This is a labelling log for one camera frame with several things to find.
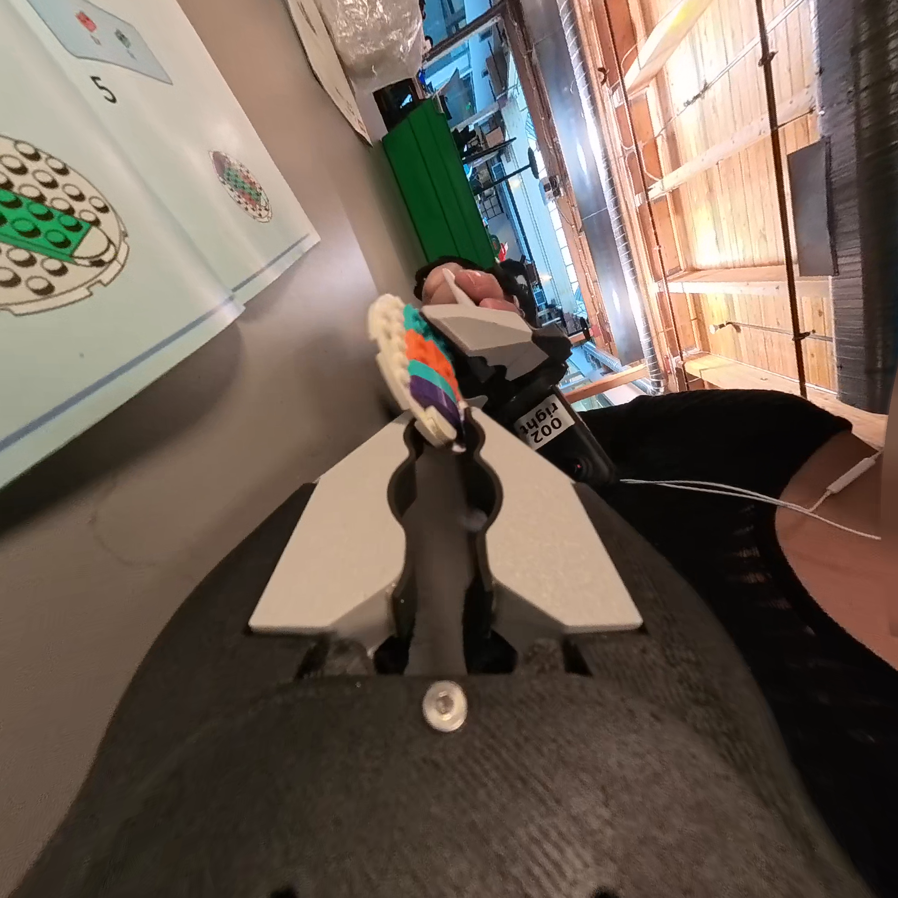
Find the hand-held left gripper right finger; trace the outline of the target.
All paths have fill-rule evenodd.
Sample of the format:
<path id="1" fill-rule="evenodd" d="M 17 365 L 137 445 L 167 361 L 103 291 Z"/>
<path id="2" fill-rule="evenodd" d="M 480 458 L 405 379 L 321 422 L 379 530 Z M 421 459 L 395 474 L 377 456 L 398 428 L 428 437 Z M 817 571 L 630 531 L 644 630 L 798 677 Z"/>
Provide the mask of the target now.
<path id="1" fill-rule="evenodd" d="M 519 652 L 540 638 L 638 630 L 643 618 L 587 511 L 592 489 L 481 410 L 470 420 L 498 495 L 484 533 L 493 629 Z"/>

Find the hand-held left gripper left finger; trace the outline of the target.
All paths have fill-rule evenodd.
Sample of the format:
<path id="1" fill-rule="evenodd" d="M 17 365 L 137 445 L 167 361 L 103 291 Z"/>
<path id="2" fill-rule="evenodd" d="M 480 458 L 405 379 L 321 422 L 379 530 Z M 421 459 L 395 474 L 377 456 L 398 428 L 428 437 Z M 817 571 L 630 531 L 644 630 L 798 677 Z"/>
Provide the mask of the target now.
<path id="1" fill-rule="evenodd" d="M 410 639 L 417 591 L 403 518 L 417 497 L 417 460 L 405 412 L 320 476 L 250 617 L 253 633 L 367 649 Z"/>

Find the open light blue instruction booklet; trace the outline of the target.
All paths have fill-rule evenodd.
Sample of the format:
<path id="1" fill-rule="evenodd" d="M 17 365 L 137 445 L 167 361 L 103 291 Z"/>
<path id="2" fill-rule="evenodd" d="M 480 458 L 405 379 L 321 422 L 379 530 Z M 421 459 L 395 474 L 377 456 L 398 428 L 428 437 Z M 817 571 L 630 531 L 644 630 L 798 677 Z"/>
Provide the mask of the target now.
<path id="1" fill-rule="evenodd" d="M 1 479 L 319 241 L 178 2 L 1 4 Z"/>

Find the closed white instruction booklet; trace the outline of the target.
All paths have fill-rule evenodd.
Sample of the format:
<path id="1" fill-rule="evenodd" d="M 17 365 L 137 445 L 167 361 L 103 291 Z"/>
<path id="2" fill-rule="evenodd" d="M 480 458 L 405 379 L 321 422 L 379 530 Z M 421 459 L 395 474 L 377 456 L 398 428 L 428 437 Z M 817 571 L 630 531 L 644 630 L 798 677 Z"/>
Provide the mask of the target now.
<path id="1" fill-rule="evenodd" d="M 353 87 L 346 76 L 317 3 L 286 1 L 285 6 L 312 73 L 321 88 L 355 133 L 371 146 L 373 142 L 365 127 Z"/>

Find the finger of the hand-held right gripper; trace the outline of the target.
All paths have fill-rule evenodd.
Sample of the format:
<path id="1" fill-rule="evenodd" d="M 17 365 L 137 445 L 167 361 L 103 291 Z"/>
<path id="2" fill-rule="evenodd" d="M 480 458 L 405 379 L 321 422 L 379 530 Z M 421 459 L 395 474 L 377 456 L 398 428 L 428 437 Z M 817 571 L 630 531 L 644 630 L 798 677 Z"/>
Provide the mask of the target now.
<path id="1" fill-rule="evenodd" d="M 540 365 L 540 349 L 524 317 L 510 311 L 482 308 L 460 291 L 457 304 L 422 305 L 427 322 L 453 348 L 492 367 L 503 367 L 508 380 L 533 373 Z"/>

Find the person's right hand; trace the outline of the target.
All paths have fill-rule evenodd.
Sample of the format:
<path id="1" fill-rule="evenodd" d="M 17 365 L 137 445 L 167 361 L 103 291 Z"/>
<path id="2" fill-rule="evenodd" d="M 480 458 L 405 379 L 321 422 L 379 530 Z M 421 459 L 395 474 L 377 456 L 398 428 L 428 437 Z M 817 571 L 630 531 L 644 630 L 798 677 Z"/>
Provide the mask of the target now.
<path id="1" fill-rule="evenodd" d="M 414 293 L 423 306 L 457 304 L 457 291 L 468 301 L 482 308 L 510 311 L 523 317 L 519 301 L 504 291 L 497 278 L 476 268 L 467 268 L 457 261 L 445 261 L 434 265 L 425 274 L 421 271 L 420 283 Z"/>

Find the person's black sweater torso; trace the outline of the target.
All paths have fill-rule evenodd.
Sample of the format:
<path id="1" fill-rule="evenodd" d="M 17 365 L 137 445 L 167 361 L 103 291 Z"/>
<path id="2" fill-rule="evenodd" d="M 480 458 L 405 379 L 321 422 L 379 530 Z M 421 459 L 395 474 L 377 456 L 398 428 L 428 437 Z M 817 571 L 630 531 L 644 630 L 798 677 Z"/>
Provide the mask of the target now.
<path id="1" fill-rule="evenodd" d="M 850 423 L 778 391 L 734 406 L 735 488 L 778 499 Z M 696 590 L 735 642 L 839 846 L 877 896 L 897 895 L 897 674 L 837 624 L 780 548 L 774 508 L 623 484 L 604 497 Z"/>

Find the round white lego plate build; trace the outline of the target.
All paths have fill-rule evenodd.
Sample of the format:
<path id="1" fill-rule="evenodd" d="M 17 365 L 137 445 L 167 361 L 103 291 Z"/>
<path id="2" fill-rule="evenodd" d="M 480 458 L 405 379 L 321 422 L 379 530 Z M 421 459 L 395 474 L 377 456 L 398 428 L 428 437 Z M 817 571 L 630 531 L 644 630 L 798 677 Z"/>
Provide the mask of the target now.
<path id="1" fill-rule="evenodd" d="M 421 311 L 399 297 L 382 295 L 366 316 L 376 363 L 392 397 L 411 414 L 435 448 L 466 451 L 468 403 L 458 384 L 451 347 Z"/>

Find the green plastic bin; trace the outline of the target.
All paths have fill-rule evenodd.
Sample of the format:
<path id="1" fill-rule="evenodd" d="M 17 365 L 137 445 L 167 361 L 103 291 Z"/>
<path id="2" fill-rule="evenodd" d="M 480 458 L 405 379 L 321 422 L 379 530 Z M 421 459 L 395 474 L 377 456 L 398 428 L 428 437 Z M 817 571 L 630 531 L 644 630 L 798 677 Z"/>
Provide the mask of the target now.
<path id="1" fill-rule="evenodd" d="M 386 158 L 428 262 L 496 262 L 443 109 L 423 101 L 383 138 Z"/>

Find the clear plastic bag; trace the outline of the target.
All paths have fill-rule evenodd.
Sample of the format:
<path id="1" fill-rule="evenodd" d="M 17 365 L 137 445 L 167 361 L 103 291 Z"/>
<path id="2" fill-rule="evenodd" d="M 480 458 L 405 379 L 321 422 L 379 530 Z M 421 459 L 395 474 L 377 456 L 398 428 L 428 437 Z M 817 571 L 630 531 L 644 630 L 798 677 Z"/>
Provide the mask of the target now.
<path id="1" fill-rule="evenodd" d="M 421 69 L 426 50 L 419 2 L 318 1 L 316 5 L 351 79 L 391 84 Z"/>

